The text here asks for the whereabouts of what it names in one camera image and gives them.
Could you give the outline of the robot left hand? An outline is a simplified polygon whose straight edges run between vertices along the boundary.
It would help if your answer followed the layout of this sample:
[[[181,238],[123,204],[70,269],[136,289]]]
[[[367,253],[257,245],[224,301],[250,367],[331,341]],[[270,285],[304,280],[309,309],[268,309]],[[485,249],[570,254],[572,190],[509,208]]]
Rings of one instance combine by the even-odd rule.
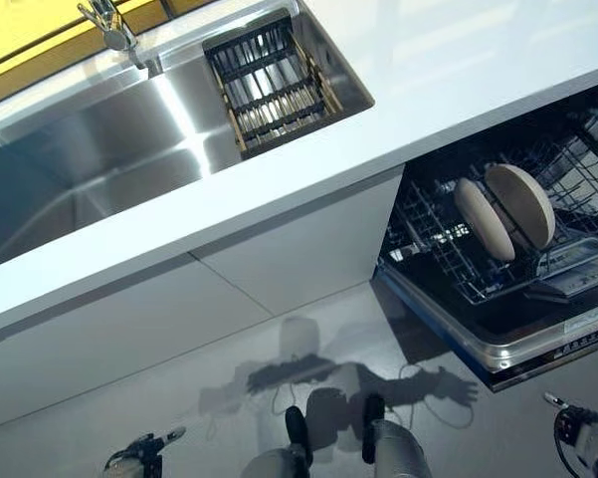
[[[124,449],[114,452],[103,467],[102,477],[161,477],[163,457],[161,451],[182,438],[185,426],[178,426],[167,433],[142,435]]]

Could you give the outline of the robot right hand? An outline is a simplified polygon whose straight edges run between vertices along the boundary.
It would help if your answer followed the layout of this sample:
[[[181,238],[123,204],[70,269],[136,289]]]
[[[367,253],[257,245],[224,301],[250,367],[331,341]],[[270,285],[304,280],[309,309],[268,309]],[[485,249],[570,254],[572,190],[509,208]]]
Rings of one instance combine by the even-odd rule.
[[[575,446],[582,427],[598,422],[598,412],[594,410],[570,404],[548,391],[543,394],[543,398],[558,409],[553,423],[556,443]]]

